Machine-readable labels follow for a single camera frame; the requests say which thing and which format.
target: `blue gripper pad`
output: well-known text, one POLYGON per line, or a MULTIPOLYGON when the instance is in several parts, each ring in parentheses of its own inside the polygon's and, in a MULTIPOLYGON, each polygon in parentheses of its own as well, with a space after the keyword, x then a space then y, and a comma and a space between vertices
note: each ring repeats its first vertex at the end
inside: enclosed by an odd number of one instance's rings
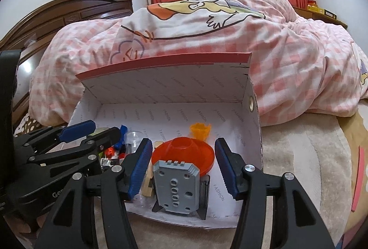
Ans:
POLYGON ((92 134, 96 130, 96 124, 92 120, 87 120, 76 125, 64 128, 59 134, 60 142, 72 142, 79 138, 92 134))
POLYGON ((243 182, 242 168, 245 162, 242 156, 232 153, 224 138, 218 138, 215 142, 215 155, 227 192, 234 199, 239 200, 238 183, 243 182))
POLYGON ((137 162, 135 163, 135 166, 130 173, 129 190, 127 192, 129 200, 132 200, 133 197, 137 195, 139 193, 139 190, 141 189, 142 182, 148 168, 148 164, 151 160, 152 151, 152 141, 148 138, 144 138, 141 141, 137 151, 133 154, 127 155, 122 163, 122 166, 124 166, 126 170, 126 174, 128 174, 128 165, 137 159, 137 162))

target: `bed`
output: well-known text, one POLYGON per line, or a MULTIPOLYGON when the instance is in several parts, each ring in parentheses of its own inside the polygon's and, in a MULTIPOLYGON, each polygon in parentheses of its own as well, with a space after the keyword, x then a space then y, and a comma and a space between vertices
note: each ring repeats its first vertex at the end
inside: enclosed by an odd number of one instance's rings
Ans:
MULTIPOLYGON (((132 12, 132 0, 54 0, 35 10, 21 20, 0 42, 0 50, 22 49, 21 66, 18 72, 18 89, 13 103, 13 126, 16 127, 21 122, 23 116, 27 113, 29 105, 28 87, 32 73, 38 66, 47 46, 61 28, 82 20, 117 19, 129 16, 132 12)), ((368 113, 365 111, 364 103, 361 104, 360 109, 362 117, 364 119, 367 117, 368 119, 368 113)), ((270 126, 264 128, 264 151, 268 153, 267 160, 271 161, 279 158, 279 153, 275 150, 278 147, 274 148, 273 146, 275 138, 280 138, 278 135, 279 130, 295 134, 296 128, 306 128, 308 124, 310 125, 312 122, 315 122, 316 119, 313 116, 314 115, 312 114, 304 115, 303 117, 305 119, 303 119, 303 123, 300 123, 300 119, 296 119, 295 121, 282 124, 279 127, 270 126)), ((321 120, 321 124, 329 124, 333 121, 334 126, 336 126, 338 120, 336 117, 334 117, 334 119, 332 118, 333 116, 331 115, 321 115, 321 119, 323 119, 321 120)), ((315 134, 324 133, 323 130, 319 129, 315 134)), ((342 132, 338 131, 339 128, 336 127, 334 129, 336 129, 335 133, 337 138, 342 137, 342 132)), ((267 169, 268 173, 280 175, 286 170, 293 171, 294 155, 292 151, 289 154, 290 155, 286 154, 282 157, 282 161, 280 161, 280 165, 282 166, 278 165, 278 167, 269 167, 267 169)), ((346 152, 341 152, 340 154, 341 158, 344 160, 349 158, 346 155, 346 152)), ((349 171, 347 170, 341 172, 342 175, 347 175, 348 173, 349 171)), ((330 207, 330 209, 324 209, 324 212, 328 213, 331 210, 332 209, 330 207)), ((231 242, 233 235, 233 231, 229 233, 228 230, 223 230, 221 232, 211 231, 205 233, 205 237, 201 239, 201 242, 199 242, 198 238, 203 237, 203 232, 194 233, 192 228, 178 229, 173 226, 167 226, 167 224, 158 224, 155 226, 157 229, 149 229, 152 227, 152 222, 150 222, 150 220, 142 219, 141 217, 134 215, 131 216, 131 222, 136 236, 139 235, 139 231, 147 231, 147 235, 152 237, 154 243, 158 244, 163 241, 167 246, 172 246, 173 244, 171 243, 171 240, 175 238, 175 242, 177 242, 178 239, 181 239, 186 244, 192 243, 193 248, 205 248, 206 246, 212 248, 223 248, 224 246, 229 247, 228 244, 231 242), (159 231, 162 234, 158 238, 154 237, 154 235, 159 231)), ((336 231, 332 233, 335 235, 339 234, 339 232, 336 231)), ((141 248, 146 248, 145 246, 148 244, 147 240, 141 236, 137 237, 137 242, 141 248)))

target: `yellow plastic object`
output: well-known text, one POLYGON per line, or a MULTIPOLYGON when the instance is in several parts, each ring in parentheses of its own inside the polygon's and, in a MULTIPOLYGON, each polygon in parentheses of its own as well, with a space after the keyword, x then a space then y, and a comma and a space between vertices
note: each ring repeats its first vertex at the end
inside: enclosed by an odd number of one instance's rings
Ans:
POLYGON ((197 122, 191 125, 189 129, 195 139, 206 141, 211 131, 211 125, 206 126, 204 123, 197 122))

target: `silver screw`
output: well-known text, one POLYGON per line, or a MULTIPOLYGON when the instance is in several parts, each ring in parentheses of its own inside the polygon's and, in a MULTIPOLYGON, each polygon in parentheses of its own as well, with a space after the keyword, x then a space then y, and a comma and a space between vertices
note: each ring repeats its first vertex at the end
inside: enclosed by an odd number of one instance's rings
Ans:
POLYGON ((111 168, 113 172, 120 172, 122 170, 122 167, 120 165, 115 165, 113 168, 111 168))
POLYGON ((251 164, 245 165, 245 170, 248 172, 253 172, 255 170, 255 167, 251 164))
POLYGON ((286 172, 286 173, 284 174, 284 176, 285 176, 285 178, 286 178, 287 180, 293 180, 293 179, 295 178, 294 174, 292 174, 292 173, 290 173, 290 172, 286 172))
POLYGON ((74 180, 79 180, 82 178, 82 174, 77 172, 77 173, 74 173, 72 177, 74 180))

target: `wooden desk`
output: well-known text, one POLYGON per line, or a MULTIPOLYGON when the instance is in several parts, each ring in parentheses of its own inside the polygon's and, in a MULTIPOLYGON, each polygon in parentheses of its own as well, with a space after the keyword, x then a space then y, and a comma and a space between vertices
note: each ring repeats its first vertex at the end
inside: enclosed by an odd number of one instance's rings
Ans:
POLYGON ((309 11, 309 10, 306 10, 306 9, 297 8, 297 7, 294 7, 294 10, 298 15, 302 16, 305 19, 321 20, 321 21, 324 21, 325 23, 328 23, 328 24, 341 25, 345 29, 347 29, 347 24, 344 24, 343 22, 335 20, 335 19, 333 19, 329 16, 326 16, 324 14, 314 12, 314 11, 309 11))

